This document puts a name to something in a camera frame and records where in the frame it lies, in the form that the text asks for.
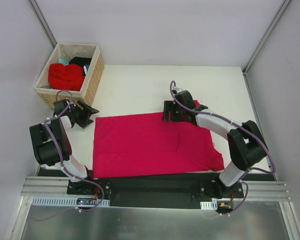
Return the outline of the wicker basket with liner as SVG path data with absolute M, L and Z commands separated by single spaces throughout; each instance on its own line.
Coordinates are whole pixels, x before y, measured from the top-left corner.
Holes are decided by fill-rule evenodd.
M 70 95 L 66 92 L 57 94 L 58 90 L 50 86 L 49 67 L 51 64 L 57 63 L 59 58 L 69 61 L 74 57 L 91 58 L 91 63 L 80 91 L 71 92 L 72 101 L 77 103 L 81 100 L 89 106 L 94 102 L 105 68 L 100 47 L 97 44 L 58 42 L 34 85 L 34 90 L 51 109 L 54 108 L 56 99 L 69 99 Z

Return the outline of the magenta pink t shirt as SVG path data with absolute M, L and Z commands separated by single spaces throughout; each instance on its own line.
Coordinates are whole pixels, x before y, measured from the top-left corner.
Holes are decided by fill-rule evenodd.
M 164 122 L 163 113 L 98 117 L 92 171 L 95 178 L 222 171 L 224 159 L 208 129 Z

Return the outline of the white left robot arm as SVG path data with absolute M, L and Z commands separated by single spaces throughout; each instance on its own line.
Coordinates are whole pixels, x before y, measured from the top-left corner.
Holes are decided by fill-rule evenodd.
M 57 100 L 53 105 L 52 118 L 29 127 L 34 157 L 40 165 L 62 171 L 71 183 L 78 184 L 84 194 L 92 194 L 96 183 L 91 179 L 88 168 L 73 156 L 66 131 L 75 125 L 85 129 L 94 122 L 91 116 L 99 113 L 99 110 L 81 100 L 77 103 L 68 99 Z

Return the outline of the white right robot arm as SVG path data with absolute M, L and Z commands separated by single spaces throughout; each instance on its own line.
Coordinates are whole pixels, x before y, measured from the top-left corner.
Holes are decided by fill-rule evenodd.
M 213 113 L 205 105 L 196 105 L 187 90 L 171 89 L 170 93 L 173 100 L 164 101 L 165 122 L 188 122 L 227 140 L 231 162 L 205 189 L 211 197 L 227 197 L 245 174 L 268 155 L 269 150 L 257 124 L 251 120 L 236 123 Z

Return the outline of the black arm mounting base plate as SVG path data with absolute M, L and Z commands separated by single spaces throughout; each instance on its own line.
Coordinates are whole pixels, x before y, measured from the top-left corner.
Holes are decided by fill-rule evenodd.
M 98 178 L 94 184 L 68 183 L 67 195 L 97 195 L 111 207 L 200 209 L 213 199 L 241 199 L 243 187 L 221 185 L 217 173 L 180 173 Z

